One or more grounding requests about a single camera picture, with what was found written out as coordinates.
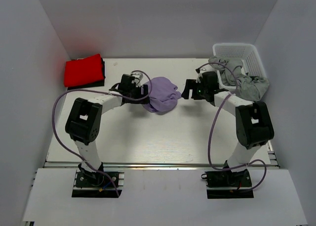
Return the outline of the purple t-shirt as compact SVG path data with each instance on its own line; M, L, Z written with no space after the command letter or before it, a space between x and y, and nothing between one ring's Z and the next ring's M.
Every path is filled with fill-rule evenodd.
M152 89L148 104L142 106L151 113L165 113L174 109L181 98L178 87L166 77L155 77L146 82L148 89Z

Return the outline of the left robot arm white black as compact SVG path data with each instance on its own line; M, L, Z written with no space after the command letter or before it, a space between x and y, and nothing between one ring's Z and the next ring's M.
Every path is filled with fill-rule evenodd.
M101 118L106 112L126 103L148 104L150 85L142 85L145 73L136 70L124 74L118 84L107 93L98 92L92 99L76 98L65 125L65 131L76 144L82 162L79 169L89 175L103 172L96 139L100 133Z

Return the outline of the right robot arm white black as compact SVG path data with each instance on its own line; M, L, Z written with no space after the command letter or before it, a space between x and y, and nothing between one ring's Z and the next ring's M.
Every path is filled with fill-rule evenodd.
M181 97L206 100L218 108L208 138L208 161L210 166L217 171L239 173L255 162L265 164L260 159L252 160L252 158L261 146L274 138L275 132L266 103L248 101L238 97L235 93L235 90L219 88L216 73L208 71L202 73L199 81L187 79ZM222 110L235 117L237 145L230 158L226 160L228 167L219 169L213 165L211 160L211 142L215 124Z

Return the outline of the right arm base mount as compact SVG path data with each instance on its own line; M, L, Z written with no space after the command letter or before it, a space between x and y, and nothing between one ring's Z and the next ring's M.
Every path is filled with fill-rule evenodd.
M249 199L254 198L248 170L241 172L209 171L201 175L206 181L208 199Z

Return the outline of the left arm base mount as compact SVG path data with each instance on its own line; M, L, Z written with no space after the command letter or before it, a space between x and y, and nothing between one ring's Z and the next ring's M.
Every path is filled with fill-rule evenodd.
M119 198L123 190L124 172L107 172L114 182L118 194L108 177L89 178L80 171L75 174L72 198Z

